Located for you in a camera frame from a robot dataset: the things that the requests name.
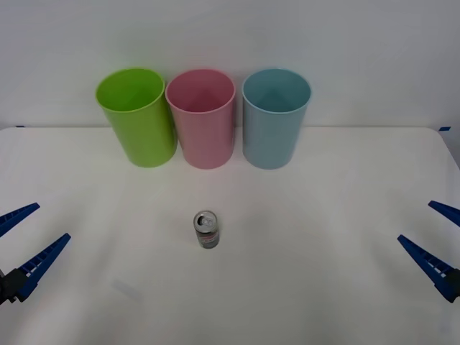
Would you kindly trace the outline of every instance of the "plastic cup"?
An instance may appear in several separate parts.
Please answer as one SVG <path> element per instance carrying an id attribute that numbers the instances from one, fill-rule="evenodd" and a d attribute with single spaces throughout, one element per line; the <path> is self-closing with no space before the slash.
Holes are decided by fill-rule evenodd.
<path id="1" fill-rule="evenodd" d="M 311 96 L 308 82 L 290 70 L 261 70 L 243 82 L 243 153 L 262 169 L 289 163 Z"/>
<path id="2" fill-rule="evenodd" d="M 185 160 L 200 169 L 225 164 L 234 146 L 235 85 L 220 70 L 189 70 L 166 88 Z"/>
<path id="3" fill-rule="evenodd" d="M 161 75 L 145 68 L 120 70 L 99 84 L 96 100 L 133 164 L 157 167 L 174 155 L 177 138 Z"/>

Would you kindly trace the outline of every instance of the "pink cup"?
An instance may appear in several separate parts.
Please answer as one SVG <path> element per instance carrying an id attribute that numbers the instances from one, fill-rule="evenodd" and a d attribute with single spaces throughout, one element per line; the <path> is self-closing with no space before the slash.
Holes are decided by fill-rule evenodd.
<path id="1" fill-rule="evenodd" d="M 189 70 L 166 88 L 185 160 L 200 169 L 225 164 L 233 153 L 235 85 L 220 70 Z"/>

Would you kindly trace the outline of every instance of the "can label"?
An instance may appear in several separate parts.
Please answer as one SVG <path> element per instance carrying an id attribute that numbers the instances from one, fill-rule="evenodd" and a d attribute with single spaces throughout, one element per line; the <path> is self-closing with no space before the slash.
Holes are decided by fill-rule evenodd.
<path id="1" fill-rule="evenodd" d="M 200 245 L 203 248 L 210 249 L 214 248 L 219 242 L 219 233 L 215 232 L 213 234 L 202 234 L 200 232 L 196 232 Z"/>

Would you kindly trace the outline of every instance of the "blue cup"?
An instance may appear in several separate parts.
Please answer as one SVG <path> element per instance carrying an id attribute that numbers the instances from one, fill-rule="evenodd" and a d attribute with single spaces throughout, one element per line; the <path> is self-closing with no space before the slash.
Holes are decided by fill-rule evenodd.
<path id="1" fill-rule="evenodd" d="M 243 82 L 243 153 L 254 166 L 276 169 L 289 163 L 311 89 L 290 70 L 274 68 Z"/>

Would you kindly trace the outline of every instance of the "green cup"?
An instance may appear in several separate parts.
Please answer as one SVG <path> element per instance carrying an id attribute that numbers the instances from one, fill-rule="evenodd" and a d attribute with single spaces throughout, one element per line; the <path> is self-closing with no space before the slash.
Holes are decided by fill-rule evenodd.
<path id="1" fill-rule="evenodd" d="M 133 164 L 157 167 L 174 155 L 178 141 L 161 75 L 145 68 L 120 70 L 99 84 L 96 100 Z"/>

